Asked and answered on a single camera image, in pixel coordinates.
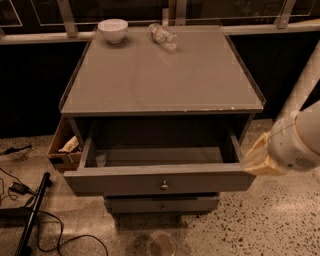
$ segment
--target gray nightstand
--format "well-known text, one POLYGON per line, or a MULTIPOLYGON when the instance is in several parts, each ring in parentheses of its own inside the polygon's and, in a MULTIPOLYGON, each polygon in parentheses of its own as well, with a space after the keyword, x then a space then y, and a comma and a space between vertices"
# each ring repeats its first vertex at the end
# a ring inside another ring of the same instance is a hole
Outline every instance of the gray nightstand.
POLYGON ((206 212, 246 190, 239 141, 264 99, 217 26, 170 27, 168 53, 146 27, 117 45, 97 31, 61 109, 83 146, 76 193, 111 213, 206 212))

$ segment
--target drawer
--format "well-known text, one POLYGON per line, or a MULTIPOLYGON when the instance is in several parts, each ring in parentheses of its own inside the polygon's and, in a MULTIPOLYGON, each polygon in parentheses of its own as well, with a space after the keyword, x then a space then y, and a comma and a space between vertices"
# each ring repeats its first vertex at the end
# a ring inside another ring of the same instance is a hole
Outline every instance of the drawer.
POLYGON ((219 204, 218 193, 211 195, 183 195, 173 197, 105 197, 109 213, 207 213, 219 204))
POLYGON ((219 115, 97 118, 77 171, 64 176, 76 193, 105 196, 243 191, 254 176, 240 158, 219 115))

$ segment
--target open drawer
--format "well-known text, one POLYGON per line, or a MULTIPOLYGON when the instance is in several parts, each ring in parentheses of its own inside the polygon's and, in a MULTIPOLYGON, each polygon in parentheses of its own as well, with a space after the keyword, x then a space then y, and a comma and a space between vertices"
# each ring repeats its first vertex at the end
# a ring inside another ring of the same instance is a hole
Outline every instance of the open drawer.
POLYGON ((246 190, 238 140, 221 115, 101 117, 91 128, 74 192, 105 196, 246 190))

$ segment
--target power cord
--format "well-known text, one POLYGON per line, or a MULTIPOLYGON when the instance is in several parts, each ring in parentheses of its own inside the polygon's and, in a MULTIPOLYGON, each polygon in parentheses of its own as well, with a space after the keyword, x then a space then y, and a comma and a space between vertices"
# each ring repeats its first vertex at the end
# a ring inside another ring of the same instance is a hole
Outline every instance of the power cord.
POLYGON ((10 176, 11 178, 14 178, 14 179, 15 179, 16 181, 18 181, 21 185, 23 185, 24 187, 26 187, 26 188, 27 188, 27 191, 26 191, 27 193, 36 195, 36 192, 33 191, 32 189, 30 189, 30 188, 29 188, 27 185, 25 185, 23 182, 21 182, 21 180, 19 180, 18 177, 13 176, 12 174, 6 172, 6 171, 3 170, 1 167, 0 167, 0 171, 2 171, 3 173, 5 173, 6 175, 10 176))
POLYGON ((39 233, 40 233, 40 228, 41 228, 41 227, 40 227, 39 217, 37 216, 37 221, 38 221, 37 246, 38 246, 38 249, 39 249, 40 251, 47 253, 47 252, 52 252, 52 251, 54 251, 54 250, 57 250, 57 251, 58 251, 58 254, 59 254, 60 256, 62 256, 62 253, 61 253, 61 251, 60 251, 60 249, 61 249, 62 246, 65 246, 66 244, 68 244, 68 243, 70 243, 70 242, 72 242, 72 241, 78 240, 78 239, 80 239, 80 238, 83 238, 83 237, 91 237, 91 238, 97 240, 97 241, 103 246, 103 248, 104 248, 104 250, 105 250, 105 252, 106 252, 106 256, 109 255, 108 249, 107 249, 107 247, 104 245, 104 243, 103 243, 99 238, 97 238, 97 237, 95 237, 95 236, 93 236, 93 235, 81 235, 81 236, 76 236, 76 237, 70 238, 70 239, 64 241, 63 243, 61 243, 61 238, 62 238, 63 228, 64 228, 63 222, 62 222, 57 216, 55 216, 55 215, 53 215, 53 214, 51 214, 51 213, 49 213, 49 212, 45 212, 45 211, 39 211, 39 212, 40 212, 40 213, 43 213, 43 214, 45 214, 45 215, 48 215, 48 216, 50 216, 50 217, 52 217, 52 218, 54 218, 54 219, 56 219, 56 220, 58 220, 58 222, 60 223, 60 234, 59 234, 59 237, 58 237, 57 246, 55 246, 55 247, 53 247, 53 248, 51 248, 51 249, 43 249, 43 248, 41 248, 40 242, 39 242, 39 237, 40 237, 40 236, 39 236, 39 233))
MULTIPOLYGON (((19 180, 19 178, 17 178, 16 176, 11 175, 10 173, 8 173, 8 172, 6 172, 5 170, 3 170, 1 167, 0 167, 0 170, 1 170, 2 172, 4 172, 6 175, 8 175, 8 176, 10 176, 10 177, 12 177, 12 178, 14 178, 14 179, 16 179, 21 185, 26 186, 26 185, 25 185, 24 183, 22 183, 22 182, 19 180)), ((3 201, 3 199, 5 199, 5 198, 7 198, 7 197, 9 197, 9 198, 10 198, 11 200, 13 200, 13 201, 17 200, 17 199, 18 199, 18 196, 17 196, 17 195, 12 195, 12 194, 10 194, 9 188, 8 188, 8 195, 2 197, 2 196, 4 195, 4 181, 3 181, 2 178, 0 178, 0 180, 1 180, 1 183, 2 183, 2 190, 1 190, 1 194, 0 194, 0 206, 1 206, 1 202, 3 201)), ((24 205, 23 207, 21 207, 21 208, 24 208, 24 209, 27 209, 27 210, 32 211, 32 207, 27 207, 27 206, 32 203, 32 201, 34 200, 35 196, 36 196, 37 193, 38 193, 39 188, 37 188, 36 192, 33 191, 33 190, 31 190, 29 187, 28 187, 28 189, 29 189, 29 192, 32 194, 32 196, 27 200, 27 202, 25 203, 25 205, 24 205)), ((60 256, 62 256, 61 251, 60 251, 60 248, 61 248, 62 246, 65 246, 66 244, 68 244, 68 243, 70 243, 70 242, 72 242, 72 241, 78 240, 78 239, 80 239, 80 238, 83 238, 83 237, 91 237, 91 238, 97 240, 97 241, 103 246, 103 248, 104 248, 104 250, 105 250, 105 252, 106 252, 106 256, 109 255, 108 249, 107 249, 107 247, 104 245, 104 243, 103 243, 99 238, 97 238, 97 237, 95 237, 95 236, 93 236, 93 235, 81 235, 81 236, 76 236, 76 237, 74 237, 74 238, 70 238, 70 239, 64 241, 63 243, 61 243, 61 238, 62 238, 63 228, 64 228, 63 222, 62 222, 57 216, 55 216, 55 215, 53 215, 53 214, 51 214, 51 213, 49 213, 49 212, 40 211, 40 210, 39 210, 38 212, 43 213, 43 214, 45 214, 45 215, 48 215, 48 216, 50 216, 50 217, 58 220, 59 223, 60 223, 60 234, 59 234, 59 238, 58 238, 58 241, 57 241, 57 246, 55 246, 54 248, 51 248, 51 249, 43 249, 43 248, 40 247, 40 244, 39 244, 40 221, 39 221, 39 217, 37 216, 37 221, 38 221, 37 247, 38 247, 38 249, 39 249, 40 251, 47 253, 47 252, 52 252, 52 251, 54 251, 54 250, 57 250, 57 251, 58 251, 58 254, 59 254, 60 256)))
POLYGON ((2 197, 4 195, 4 181, 3 181, 2 178, 0 178, 0 180, 1 180, 1 187, 2 187, 1 188, 1 194, 0 194, 0 207, 1 207, 1 203, 5 198, 9 197, 12 201, 16 201, 18 199, 18 196, 17 195, 11 195, 10 191, 8 189, 8 195, 2 197))

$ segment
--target cardboard box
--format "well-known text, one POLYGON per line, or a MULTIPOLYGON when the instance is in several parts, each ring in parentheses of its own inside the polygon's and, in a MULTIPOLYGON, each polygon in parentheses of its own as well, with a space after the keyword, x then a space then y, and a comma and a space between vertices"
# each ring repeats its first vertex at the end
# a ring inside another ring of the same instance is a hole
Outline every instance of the cardboard box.
POLYGON ((63 148, 74 133, 66 118, 62 118, 53 137, 52 143, 49 148, 48 157, 52 165, 58 171, 76 170, 79 166, 81 159, 81 152, 75 153, 59 153, 58 150, 63 148))

